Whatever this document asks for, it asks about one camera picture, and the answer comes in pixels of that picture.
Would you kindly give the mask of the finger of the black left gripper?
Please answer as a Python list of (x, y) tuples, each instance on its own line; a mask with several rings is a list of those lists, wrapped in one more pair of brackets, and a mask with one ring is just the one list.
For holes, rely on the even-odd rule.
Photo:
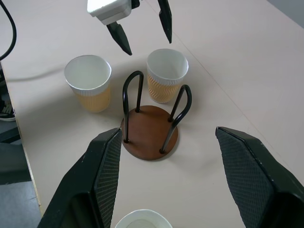
[(172, 42), (172, 14), (168, 0), (158, 0), (160, 6), (159, 18), (163, 31), (169, 41)]
[(106, 25), (112, 38), (119, 45), (119, 47), (128, 55), (132, 55), (132, 51), (127, 39), (127, 36), (123, 30), (123, 27), (117, 22)]

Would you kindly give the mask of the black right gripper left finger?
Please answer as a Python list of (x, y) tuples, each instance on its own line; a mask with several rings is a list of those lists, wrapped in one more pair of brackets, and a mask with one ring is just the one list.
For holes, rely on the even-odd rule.
[(109, 228), (116, 199), (122, 131), (97, 135), (64, 175), (40, 228)]

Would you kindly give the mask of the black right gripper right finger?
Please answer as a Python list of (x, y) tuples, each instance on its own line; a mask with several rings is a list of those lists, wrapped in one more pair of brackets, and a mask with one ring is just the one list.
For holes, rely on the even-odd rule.
[(256, 137), (217, 127), (230, 193), (247, 228), (302, 228), (304, 187)]

